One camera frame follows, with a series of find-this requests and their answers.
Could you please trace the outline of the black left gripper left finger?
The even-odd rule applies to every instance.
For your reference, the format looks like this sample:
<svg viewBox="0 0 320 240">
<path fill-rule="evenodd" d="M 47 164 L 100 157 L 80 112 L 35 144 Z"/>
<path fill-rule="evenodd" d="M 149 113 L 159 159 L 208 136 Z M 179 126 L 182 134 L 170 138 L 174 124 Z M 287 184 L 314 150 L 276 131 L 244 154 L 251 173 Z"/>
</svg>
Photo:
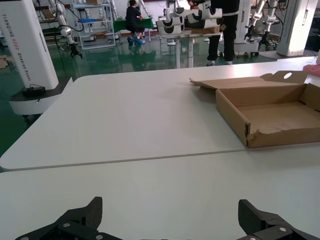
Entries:
<svg viewBox="0 0 320 240">
<path fill-rule="evenodd" d="M 94 197 L 85 207 L 67 210 L 55 222 L 25 233 L 17 240 L 116 240 L 117 237 L 99 232 L 102 222 L 103 199 Z"/>
</svg>

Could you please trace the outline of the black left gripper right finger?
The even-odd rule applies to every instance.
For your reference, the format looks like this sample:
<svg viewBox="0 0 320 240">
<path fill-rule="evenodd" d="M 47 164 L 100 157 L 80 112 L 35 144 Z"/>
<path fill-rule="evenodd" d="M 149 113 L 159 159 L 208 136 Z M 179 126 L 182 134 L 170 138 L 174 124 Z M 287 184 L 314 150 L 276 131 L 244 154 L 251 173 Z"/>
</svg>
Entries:
<svg viewBox="0 0 320 240">
<path fill-rule="evenodd" d="M 278 214 L 254 207 L 247 199 L 238 201 L 238 223 L 243 240 L 317 240 L 318 237 L 290 225 Z"/>
</svg>

